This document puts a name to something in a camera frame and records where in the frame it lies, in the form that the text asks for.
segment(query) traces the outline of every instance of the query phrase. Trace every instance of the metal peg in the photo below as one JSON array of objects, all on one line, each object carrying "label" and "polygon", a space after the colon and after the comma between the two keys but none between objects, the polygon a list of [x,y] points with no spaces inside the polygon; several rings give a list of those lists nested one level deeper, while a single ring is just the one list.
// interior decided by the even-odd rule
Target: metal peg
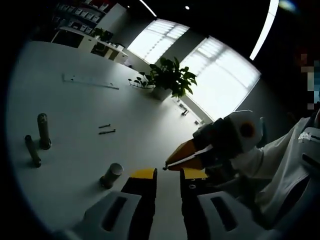
[{"label": "metal peg", "polygon": [[116,131],[115,129],[113,129],[112,131],[101,131],[101,132],[99,132],[99,135],[114,133],[115,131]]},{"label": "metal peg", "polygon": [[100,184],[105,189],[110,189],[113,187],[114,182],[121,176],[124,168],[119,163],[112,163],[106,171],[105,175],[100,177]]},{"label": "metal peg", "polygon": [[37,150],[36,150],[36,145],[35,145],[34,141],[32,140],[31,136],[30,135],[26,135],[24,137],[24,142],[25,142],[26,148],[28,149],[28,151],[29,151],[29,153],[31,155],[31,158],[32,158],[32,161],[33,161],[34,165],[37,168],[40,168],[41,159],[38,156],[38,153],[37,153]]},{"label": "metal peg", "polygon": [[40,113],[37,117],[37,122],[40,135],[40,148],[48,150],[51,147],[51,140],[49,138],[47,115]]}]

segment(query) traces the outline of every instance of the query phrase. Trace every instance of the ceiling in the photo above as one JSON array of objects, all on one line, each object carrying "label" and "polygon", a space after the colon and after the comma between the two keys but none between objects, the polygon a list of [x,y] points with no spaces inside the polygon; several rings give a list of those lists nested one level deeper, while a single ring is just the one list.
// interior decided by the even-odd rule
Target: ceiling
[{"label": "ceiling", "polygon": [[[153,15],[139,0],[119,0],[141,18]],[[144,0],[157,18],[211,35],[249,58],[266,21],[270,0]]]}]

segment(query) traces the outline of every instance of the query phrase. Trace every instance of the desk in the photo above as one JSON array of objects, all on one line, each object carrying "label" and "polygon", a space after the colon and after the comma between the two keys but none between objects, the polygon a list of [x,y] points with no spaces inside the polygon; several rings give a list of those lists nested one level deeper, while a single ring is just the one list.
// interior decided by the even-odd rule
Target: desk
[{"label": "desk", "polygon": [[[62,73],[75,72],[109,79],[120,89],[62,81]],[[111,190],[121,190],[138,169],[158,168],[150,239],[187,239],[179,172],[162,167],[198,127],[171,98],[159,102],[129,86],[135,76],[124,65],[49,42],[29,42],[19,56],[7,97],[8,153],[27,202],[50,230],[72,226],[108,194],[98,180],[117,162],[124,172]],[[48,116],[52,146],[38,151],[42,166],[33,168],[24,137],[39,139],[39,113]],[[98,135],[106,124],[116,133]]]},{"label": "desk", "polygon": [[120,63],[120,64],[124,64],[125,61],[128,59],[128,55],[126,53],[124,53],[122,50],[119,50],[118,48],[116,48],[115,46],[112,46],[111,44],[106,43],[104,41],[100,41],[90,35],[85,34],[82,31],[76,30],[71,27],[66,27],[66,26],[60,27],[58,32],[55,34],[55,36],[51,40],[51,43],[53,43],[55,41],[56,37],[58,36],[58,34],[61,31],[68,31],[70,33],[74,33],[74,34],[78,34],[78,35],[83,36],[83,39],[77,48],[81,49],[84,52],[91,53],[94,46],[97,43],[100,43],[100,44],[109,48],[108,51],[106,52],[106,54],[104,55],[105,58],[113,60],[116,63]]}]

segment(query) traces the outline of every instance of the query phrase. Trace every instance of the window blind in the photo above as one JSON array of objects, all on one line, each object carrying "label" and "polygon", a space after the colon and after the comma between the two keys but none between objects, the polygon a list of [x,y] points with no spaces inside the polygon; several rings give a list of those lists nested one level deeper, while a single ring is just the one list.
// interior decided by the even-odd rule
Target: window blind
[{"label": "window blind", "polygon": [[155,20],[134,39],[128,50],[154,64],[188,29],[175,22]]},{"label": "window blind", "polygon": [[213,37],[203,40],[181,66],[197,75],[197,86],[187,96],[214,121],[233,112],[260,77],[246,59]]}]

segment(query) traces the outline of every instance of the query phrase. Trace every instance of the shelf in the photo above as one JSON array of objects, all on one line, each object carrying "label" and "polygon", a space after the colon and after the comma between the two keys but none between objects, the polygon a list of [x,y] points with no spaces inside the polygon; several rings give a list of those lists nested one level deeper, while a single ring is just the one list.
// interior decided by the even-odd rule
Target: shelf
[{"label": "shelf", "polygon": [[64,18],[67,18],[66,16],[68,16],[69,18],[75,18],[81,22],[83,22],[84,24],[88,25],[89,27],[95,28],[95,26],[100,22],[101,18],[95,22],[92,21],[86,17],[80,16],[78,14],[75,14],[74,12],[67,12],[67,11],[63,11],[63,10],[57,10],[56,13],[58,15],[62,15]]},{"label": "shelf", "polygon": [[100,19],[99,19],[98,21],[92,21],[92,20],[90,20],[90,19],[88,19],[88,18],[86,18],[86,17],[84,17],[84,16],[80,16],[80,15],[75,14],[75,13],[71,13],[71,15],[73,15],[73,16],[75,16],[75,17],[77,17],[77,18],[86,20],[86,21],[88,21],[88,22],[90,22],[90,23],[92,23],[92,24],[96,24],[96,25],[97,25],[97,24],[99,23],[99,21],[101,20],[101,17],[100,17]]},{"label": "shelf", "polygon": [[96,7],[88,4],[88,3],[82,2],[81,5],[83,5],[84,7],[89,8],[89,9],[95,10],[95,11],[97,11],[97,12],[99,12],[99,13],[106,14],[106,12],[104,12],[104,11],[102,11],[102,10],[100,10],[100,9],[98,9],[98,8],[96,8]]}]

